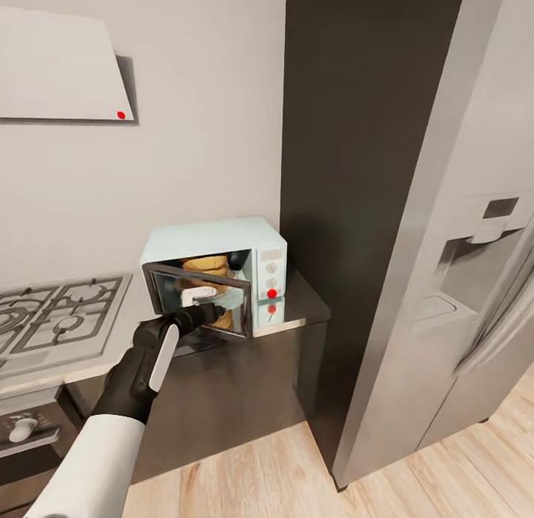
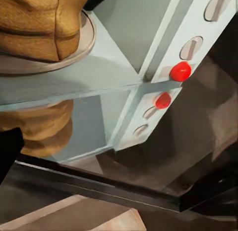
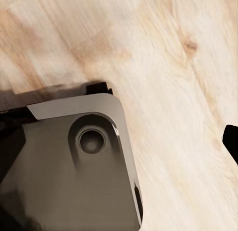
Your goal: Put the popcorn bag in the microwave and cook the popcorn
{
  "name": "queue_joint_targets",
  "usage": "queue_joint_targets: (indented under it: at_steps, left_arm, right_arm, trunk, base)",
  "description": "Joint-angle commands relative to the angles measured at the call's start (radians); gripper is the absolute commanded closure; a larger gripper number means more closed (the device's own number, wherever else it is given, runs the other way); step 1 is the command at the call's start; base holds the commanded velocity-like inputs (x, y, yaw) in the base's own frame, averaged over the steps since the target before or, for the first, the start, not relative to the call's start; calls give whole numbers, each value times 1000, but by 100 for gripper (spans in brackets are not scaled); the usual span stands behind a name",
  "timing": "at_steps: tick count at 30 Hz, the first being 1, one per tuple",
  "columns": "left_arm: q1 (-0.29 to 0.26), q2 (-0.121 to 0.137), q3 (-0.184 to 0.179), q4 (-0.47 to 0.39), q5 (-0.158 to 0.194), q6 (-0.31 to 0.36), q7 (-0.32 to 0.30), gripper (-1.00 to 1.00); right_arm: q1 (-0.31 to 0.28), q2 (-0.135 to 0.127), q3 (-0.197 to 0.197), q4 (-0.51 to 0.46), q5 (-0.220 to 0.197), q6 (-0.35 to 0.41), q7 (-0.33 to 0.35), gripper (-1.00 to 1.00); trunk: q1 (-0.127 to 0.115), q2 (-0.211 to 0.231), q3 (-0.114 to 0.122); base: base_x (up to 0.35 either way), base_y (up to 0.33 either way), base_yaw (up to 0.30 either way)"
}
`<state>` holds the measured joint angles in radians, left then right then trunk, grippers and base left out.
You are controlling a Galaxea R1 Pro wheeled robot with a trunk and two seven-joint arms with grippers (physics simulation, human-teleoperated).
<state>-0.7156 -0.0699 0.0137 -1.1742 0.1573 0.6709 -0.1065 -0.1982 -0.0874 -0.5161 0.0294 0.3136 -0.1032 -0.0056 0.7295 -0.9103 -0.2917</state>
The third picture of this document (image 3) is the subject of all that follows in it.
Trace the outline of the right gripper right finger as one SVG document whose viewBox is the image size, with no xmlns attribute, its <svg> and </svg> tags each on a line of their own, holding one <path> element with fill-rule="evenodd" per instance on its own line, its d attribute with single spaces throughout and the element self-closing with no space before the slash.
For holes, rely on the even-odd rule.
<svg viewBox="0 0 238 231">
<path fill-rule="evenodd" d="M 223 144 L 238 165 L 238 127 L 227 125 L 223 133 Z"/>
</svg>

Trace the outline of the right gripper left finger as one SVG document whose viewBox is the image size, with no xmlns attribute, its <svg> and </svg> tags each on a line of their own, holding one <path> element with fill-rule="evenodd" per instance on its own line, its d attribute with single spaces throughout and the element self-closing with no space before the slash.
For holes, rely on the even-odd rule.
<svg viewBox="0 0 238 231">
<path fill-rule="evenodd" d="M 0 184 L 26 144 L 21 125 L 0 130 Z"/>
</svg>

